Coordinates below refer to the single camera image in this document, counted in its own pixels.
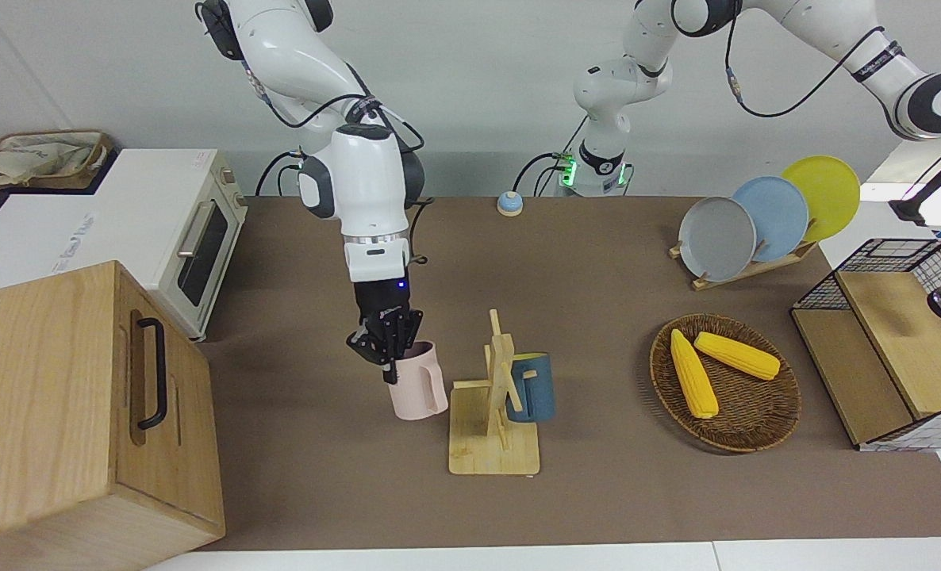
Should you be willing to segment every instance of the plate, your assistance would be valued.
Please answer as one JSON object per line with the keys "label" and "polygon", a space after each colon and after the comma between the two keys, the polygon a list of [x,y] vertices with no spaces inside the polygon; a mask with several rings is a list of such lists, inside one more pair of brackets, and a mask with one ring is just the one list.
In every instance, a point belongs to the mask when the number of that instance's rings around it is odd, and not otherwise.
{"label": "plate", "polygon": [[791,163],[783,178],[797,186],[805,196],[812,225],[805,231],[805,242],[819,242],[844,230],[858,212],[862,184],[858,175],[834,156],[807,156]]}
{"label": "plate", "polygon": [[[671,329],[680,330],[689,341],[695,340],[700,331],[742,341],[779,358],[782,368],[775,379],[764,381],[696,351],[710,378],[720,412],[712,419],[695,419],[689,414],[671,361]],[[794,372],[777,347],[735,319],[700,313],[664,325],[651,347],[651,380],[671,418],[715,448],[729,452],[765,450],[785,441],[798,426],[801,393]]]}
{"label": "plate", "polygon": [[756,228],[742,205],[720,196],[693,205],[678,229],[682,261],[697,278],[727,282],[742,274],[756,250]]}
{"label": "plate", "polygon": [[771,263],[796,249],[805,236],[808,206],[798,188],[780,177],[753,178],[732,195],[753,218],[756,239],[765,242],[753,261]]}

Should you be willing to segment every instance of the oven window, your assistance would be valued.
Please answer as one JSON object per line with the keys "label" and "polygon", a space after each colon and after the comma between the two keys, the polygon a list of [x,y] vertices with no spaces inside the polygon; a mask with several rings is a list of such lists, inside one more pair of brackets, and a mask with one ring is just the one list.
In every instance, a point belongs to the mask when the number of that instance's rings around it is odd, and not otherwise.
{"label": "oven window", "polygon": [[209,276],[213,273],[213,264],[217,263],[217,256],[220,254],[221,244],[224,243],[224,237],[227,235],[227,218],[221,212],[220,206],[213,209],[213,216],[209,219],[209,225],[202,234],[202,242],[199,243],[199,249],[195,256],[186,258],[181,265],[181,274],[178,275],[178,288],[185,293],[188,301],[192,305],[199,307],[202,302],[202,293],[205,292],[206,283],[209,283]]}

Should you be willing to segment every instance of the brown mat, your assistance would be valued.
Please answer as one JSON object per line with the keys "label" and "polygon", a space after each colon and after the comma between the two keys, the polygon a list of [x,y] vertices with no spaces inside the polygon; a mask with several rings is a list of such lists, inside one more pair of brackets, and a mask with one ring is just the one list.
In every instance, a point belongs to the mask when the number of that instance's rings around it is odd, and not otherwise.
{"label": "brown mat", "polygon": [[[392,415],[344,346],[357,319],[337,223],[254,201],[202,349],[213,371],[228,535],[210,550],[941,535],[935,455],[854,452],[787,309],[828,267],[695,293],[666,249],[689,198],[442,198],[417,228],[413,306],[448,381],[484,375],[488,308],[519,351],[549,351],[558,415],[542,471],[457,477],[446,415]],[[493,258],[499,250],[503,256]],[[671,425],[647,357],[663,323],[709,312],[773,341],[803,416],[778,448],[727,456]]]}

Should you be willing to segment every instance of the blue mug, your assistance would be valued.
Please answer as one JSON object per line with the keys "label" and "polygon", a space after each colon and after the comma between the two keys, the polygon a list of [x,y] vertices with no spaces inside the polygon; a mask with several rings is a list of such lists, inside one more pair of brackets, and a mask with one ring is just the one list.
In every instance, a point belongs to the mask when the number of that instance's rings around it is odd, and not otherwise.
{"label": "blue mug", "polygon": [[513,384],[517,387],[522,411],[513,411],[506,397],[506,415],[514,423],[540,423],[555,415],[555,390],[551,385],[551,357],[547,353],[513,356]]}

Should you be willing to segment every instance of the corn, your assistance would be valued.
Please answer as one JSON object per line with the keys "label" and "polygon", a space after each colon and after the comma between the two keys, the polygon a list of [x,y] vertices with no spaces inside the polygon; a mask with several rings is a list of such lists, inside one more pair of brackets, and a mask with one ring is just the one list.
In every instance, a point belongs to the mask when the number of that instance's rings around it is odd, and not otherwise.
{"label": "corn", "polygon": [[772,354],[706,331],[696,336],[695,346],[700,353],[764,381],[778,376],[782,368],[782,362]]}
{"label": "corn", "polygon": [[692,344],[678,329],[671,329],[671,361],[689,405],[689,413],[697,419],[717,416],[717,397],[707,372]]}

